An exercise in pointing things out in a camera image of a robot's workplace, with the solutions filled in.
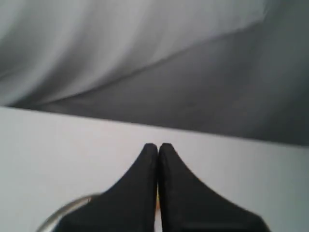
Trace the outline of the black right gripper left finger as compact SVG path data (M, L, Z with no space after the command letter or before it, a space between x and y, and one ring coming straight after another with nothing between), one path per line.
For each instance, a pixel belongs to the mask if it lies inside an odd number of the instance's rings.
M64 216L57 232L152 232L157 195L157 147L145 144L110 189Z

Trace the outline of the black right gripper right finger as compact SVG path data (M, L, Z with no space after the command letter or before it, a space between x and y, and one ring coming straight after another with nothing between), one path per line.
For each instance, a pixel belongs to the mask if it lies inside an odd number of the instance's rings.
M158 154L158 193L165 232L268 232L263 219L222 197L191 172L172 144Z

